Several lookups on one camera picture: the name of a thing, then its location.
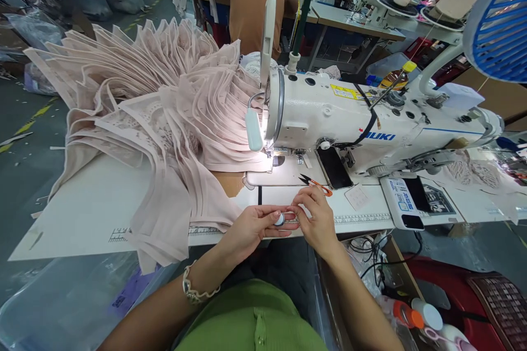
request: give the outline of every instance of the stack of fabric pieces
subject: stack of fabric pieces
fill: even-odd
[[[64,172],[50,199],[101,153],[131,167],[148,159],[149,188],[126,238],[150,273],[188,257],[190,224],[226,231],[241,212],[210,170],[270,170],[245,131],[259,84],[239,66],[239,41],[218,49],[187,20],[157,29],[147,21],[134,41],[116,26],[94,32],[96,41],[69,31],[62,46],[25,51],[70,109]]]

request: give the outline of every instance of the hand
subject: hand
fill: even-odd
[[[311,212],[312,218],[308,219],[299,204],[304,205]],[[340,243],[335,232],[333,210],[322,191],[316,186],[300,189],[287,210],[296,214],[307,242],[327,261],[335,246]]]
[[[221,248],[236,265],[251,255],[264,237],[287,237],[291,230],[298,229],[298,223],[285,223],[274,226],[281,213],[286,212],[286,206],[249,206],[234,221],[227,230],[218,248]],[[295,214],[285,214],[285,220],[292,220]]]

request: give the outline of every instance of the woman's right hand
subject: woman's right hand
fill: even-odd
[[[307,217],[300,204],[310,211],[312,218]],[[333,210],[322,191],[316,186],[300,189],[287,210],[296,214],[307,242],[327,261],[340,242],[335,233]]]

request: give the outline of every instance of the bracelet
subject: bracelet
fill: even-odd
[[[216,288],[212,293],[198,293],[198,291],[192,289],[192,284],[188,279],[188,273],[190,272],[190,268],[194,263],[185,267],[185,271],[183,273],[183,292],[185,293],[185,296],[187,296],[189,303],[196,305],[205,302],[207,299],[210,299],[212,296],[217,294],[220,291],[221,285]]]

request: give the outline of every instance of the green shirt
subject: green shirt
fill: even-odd
[[[289,296],[261,280],[246,281],[212,299],[176,349],[327,351]]]

